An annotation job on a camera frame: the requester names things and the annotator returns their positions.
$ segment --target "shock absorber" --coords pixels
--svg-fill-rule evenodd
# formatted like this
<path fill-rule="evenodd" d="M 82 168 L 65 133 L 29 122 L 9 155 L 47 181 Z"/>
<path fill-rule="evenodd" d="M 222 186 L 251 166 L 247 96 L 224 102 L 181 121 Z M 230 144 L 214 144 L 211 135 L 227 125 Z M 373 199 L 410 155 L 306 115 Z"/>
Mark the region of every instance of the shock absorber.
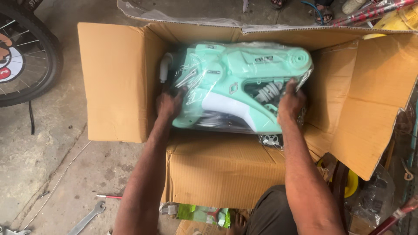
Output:
<path fill-rule="evenodd" d="M 269 102 L 274 97 L 280 95 L 280 90 L 283 87 L 281 82 L 269 82 L 265 87 L 258 90 L 258 95 L 255 97 L 258 102 Z"/>

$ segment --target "dark pants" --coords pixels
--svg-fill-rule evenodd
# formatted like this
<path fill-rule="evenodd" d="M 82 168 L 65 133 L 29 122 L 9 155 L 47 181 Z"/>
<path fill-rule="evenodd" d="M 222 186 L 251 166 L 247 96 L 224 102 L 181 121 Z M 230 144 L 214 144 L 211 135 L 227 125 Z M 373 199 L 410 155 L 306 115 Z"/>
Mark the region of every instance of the dark pants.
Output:
<path fill-rule="evenodd" d="M 243 235 L 297 235 L 284 185 L 273 186 L 255 205 Z"/>
<path fill-rule="evenodd" d="M 315 4 L 319 4 L 319 5 L 323 5 L 323 6 L 329 7 L 329 6 L 331 6 L 331 3 L 333 1 L 334 0 L 315 0 Z"/>

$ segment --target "bicycle tire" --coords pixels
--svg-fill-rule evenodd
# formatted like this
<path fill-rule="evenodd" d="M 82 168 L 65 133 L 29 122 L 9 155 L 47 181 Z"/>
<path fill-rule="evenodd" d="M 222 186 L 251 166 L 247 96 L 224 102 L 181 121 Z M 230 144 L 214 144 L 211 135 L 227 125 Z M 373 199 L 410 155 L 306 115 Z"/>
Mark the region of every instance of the bicycle tire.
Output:
<path fill-rule="evenodd" d="M 42 82 L 26 94 L 16 94 L 17 96 L 0 100 L 0 107 L 6 107 L 33 100 L 50 90 L 61 75 L 63 55 L 58 38 L 32 12 L 12 0 L 0 0 L 0 13 L 16 20 L 28 29 L 39 40 L 48 58 L 51 58 L 48 60 L 48 71 Z"/>

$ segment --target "open-end wrench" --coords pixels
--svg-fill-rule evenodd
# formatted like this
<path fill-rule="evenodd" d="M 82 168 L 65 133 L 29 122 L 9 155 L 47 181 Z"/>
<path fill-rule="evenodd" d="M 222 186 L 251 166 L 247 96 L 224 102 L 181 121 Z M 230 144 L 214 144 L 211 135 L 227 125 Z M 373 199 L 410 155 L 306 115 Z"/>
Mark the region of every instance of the open-end wrench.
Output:
<path fill-rule="evenodd" d="M 81 232 L 81 230 L 90 222 L 90 220 L 93 219 L 94 216 L 102 213 L 105 210 L 105 207 L 102 207 L 103 204 L 104 202 L 98 202 L 94 206 L 94 209 L 88 215 L 86 215 L 86 217 L 84 217 L 80 222 L 78 222 L 76 226 L 74 226 L 74 228 L 72 228 L 70 232 L 67 233 L 67 235 L 77 235 L 79 232 Z"/>

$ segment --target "bicycle wheel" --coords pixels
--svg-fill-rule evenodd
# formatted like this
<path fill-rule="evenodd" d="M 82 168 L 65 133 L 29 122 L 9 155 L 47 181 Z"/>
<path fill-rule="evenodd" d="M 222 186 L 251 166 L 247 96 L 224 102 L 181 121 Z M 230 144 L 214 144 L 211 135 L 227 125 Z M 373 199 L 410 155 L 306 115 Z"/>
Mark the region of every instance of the bicycle wheel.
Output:
<path fill-rule="evenodd" d="M 31 12 L 0 0 L 0 107 L 48 91 L 62 71 L 59 42 Z"/>

